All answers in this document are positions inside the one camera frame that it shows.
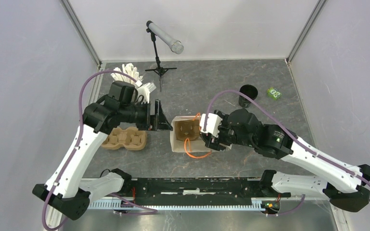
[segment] black cup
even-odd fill
[[[254,86],[249,85],[249,84],[243,85],[240,88],[239,92],[247,95],[252,100],[256,99],[257,94],[258,94],[257,88],[255,88]],[[239,96],[239,105],[241,107],[247,108],[247,107],[250,106],[250,104],[251,104],[251,102],[249,102],[249,100],[245,99],[242,96]]]

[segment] microphone stand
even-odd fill
[[[157,68],[155,69],[148,69],[145,71],[153,71],[158,74],[159,76],[159,90],[162,92],[162,76],[168,71],[168,70],[174,70],[176,67],[171,67],[171,68],[164,68],[161,67],[161,61],[159,60],[158,53],[157,53],[157,45],[155,44],[155,41],[157,40],[154,32],[152,32],[150,29],[147,28],[146,30],[148,33],[151,33],[151,41],[154,44],[154,50],[155,50],[155,61],[157,61]]]

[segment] cardboard box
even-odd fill
[[[179,141],[194,141],[199,138],[199,118],[175,121],[175,137]]]
[[[187,121],[185,123],[181,123],[182,125],[194,125],[194,123],[190,123],[190,121],[195,118],[194,115],[191,116],[175,116],[175,118],[172,120],[171,125],[173,127],[173,131],[170,131],[170,142],[171,142],[171,149],[174,153],[184,153],[184,135],[181,134],[180,137],[177,137],[177,134],[180,134],[181,131],[178,131],[178,129],[181,126],[177,125],[177,122],[179,121]],[[199,124],[200,116],[195,119],[195,121],[198,121]],[[184,131],[189,132],[190,130],[195,130],[195,127],[191,128],[185,128]],[[198,153],[198,152],[216,152],[215,150],[209,149],[205,147],[205,142],[202,140],[200,136],[198,136],[196,139],[190,141],[191,150],[189,149],[189,144],[186,142],[186,147],[189,153]]]

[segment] white wall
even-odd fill
[[[70,0],[102,60],[154,60],[146,22],[184,44],[160,39],[161,60],[286,58],[317,0]]]
[[[370,1],[328,1],[292,71],[318,148],[370,165]],[[370,230],[370,204],[350,218]]]
[[[95,71],[60,1],[0,0],[0,231],[42,230],[32,189],[70,146]]]

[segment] tripod base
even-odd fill
[[[155,69],[148,69],[145,71],[153,71],[159,76],[159,91],[162,92],[162,76],[168,71],[168,70],[175,70],[176,67],[171,67],[171,68],[163,68],[163,67],[157,67]]]

